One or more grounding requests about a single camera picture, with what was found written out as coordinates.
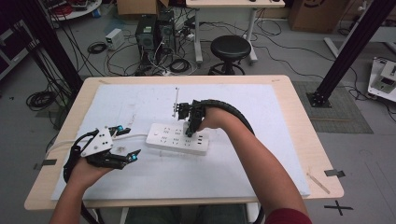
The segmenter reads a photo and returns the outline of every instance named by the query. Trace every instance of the round stool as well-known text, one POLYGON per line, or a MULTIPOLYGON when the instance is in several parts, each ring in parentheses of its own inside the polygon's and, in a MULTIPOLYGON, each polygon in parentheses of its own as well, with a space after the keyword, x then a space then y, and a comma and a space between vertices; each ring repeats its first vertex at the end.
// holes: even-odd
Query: round stool
POLYGON ((233 67, 238 68, 242 74, 245 71, 238 65, 233 64, 247 57, 251 51, 251 46, 246 39, 237 35, 224 35, 217 37, 210 45, 212 53, 220 58, 223 63, 218 63, 210 67, 209 75, 235 75, 233 67))

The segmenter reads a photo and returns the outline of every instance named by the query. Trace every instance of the metal pole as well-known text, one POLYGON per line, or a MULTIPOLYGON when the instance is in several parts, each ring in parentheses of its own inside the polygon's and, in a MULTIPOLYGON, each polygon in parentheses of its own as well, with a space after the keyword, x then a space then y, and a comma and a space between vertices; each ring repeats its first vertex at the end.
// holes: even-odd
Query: metal pole
POLYGON ((71 97, 75 99, 82 86, 82 79, 70 61, 58 36, 50 27, 43 8, 37 0, 17 0, 15 4, 32 35, 38 39, 40 45, 46 50, 72 91, 71 97))
POLYGON ((327 103, 332 91, 395 6, 396 0, 376 0, 370 5, 317 90, 308 93, 312 106, 327 103))

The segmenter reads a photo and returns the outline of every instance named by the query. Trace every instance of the equipment box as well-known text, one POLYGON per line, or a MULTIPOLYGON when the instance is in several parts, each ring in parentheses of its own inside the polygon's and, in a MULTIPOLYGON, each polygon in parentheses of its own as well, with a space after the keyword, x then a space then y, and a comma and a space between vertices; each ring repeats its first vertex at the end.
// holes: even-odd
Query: equipment box
POLYGON ((350 0, 295 0, 289 14, 290 29, 332 33, 350 0))
POLYGON ((118 0, 120 15, 157 14, 162 6, 168 7, 169 0, 118 0))

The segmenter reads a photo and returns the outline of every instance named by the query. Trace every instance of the white power strip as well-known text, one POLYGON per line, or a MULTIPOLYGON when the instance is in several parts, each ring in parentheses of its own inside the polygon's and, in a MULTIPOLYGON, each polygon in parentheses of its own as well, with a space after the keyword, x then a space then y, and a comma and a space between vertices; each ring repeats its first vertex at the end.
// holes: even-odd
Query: white power strip
POLYGON ((194 155, 206 155, 209 146, 209 133, 201 131, 188 137, 186 126, 153 123, 146 143, 153 148, 194 155))

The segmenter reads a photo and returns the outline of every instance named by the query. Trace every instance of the wooden table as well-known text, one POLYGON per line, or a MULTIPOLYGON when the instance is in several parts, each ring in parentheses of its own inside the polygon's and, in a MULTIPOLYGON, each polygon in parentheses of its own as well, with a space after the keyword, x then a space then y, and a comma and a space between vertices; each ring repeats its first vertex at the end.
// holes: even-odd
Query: wooden table
MULTIPOLYGON (((195 9, 195 38, 194 38, 194 48, 195 48, 195 61, 200 64, 203 61, 202 51, 201 51, 201 40, 200 40, 200 8, 230 8, 230 7, 240 7, 250 10, 249 15, 249 25, 246 32, 246 40, 250 43, 251 34, 253 32, 254 21, 256 19, 257 8, 260 7, 284 7, 285 3, 283 1, 274 2, 272 0, 256 0, 255 2, 250 2, 249 0, 186 0, 187 7, 195 9)), ((217 21, 222 21, 223 18, 219 15, 217 21)), ((257 56, 254 48, 251 48, 249 54, 250 63, 257 62, 257 56)))
MULTIPOLYGON (((344 190, 336 176, 326 176, 325 170, 332 165, 318 140, 318 136, 306 115, 297 93, 286 76, 214 76, 214 77, 92 77, 85 80, 70 113, 67 116, 56 143, 75 139, 78 128, 87 113, 96 90, 107 84, 267 84, 276 93, 290 138, 298 154, 311 194, 305 199, 339 198, 344 190)), ((55 165, 43 166, 24 204, 27 210, 53 209, 56 201, 51 195, 63 169, 63 161, 71 144, 56 148, 48 160, 57 160, 55 165)), ((253 203, 246 199, 177 199, 177 200, 112 200, 88 201, 87 207, 130 207, 143 205, 204 204, 204 203, 253 203)))

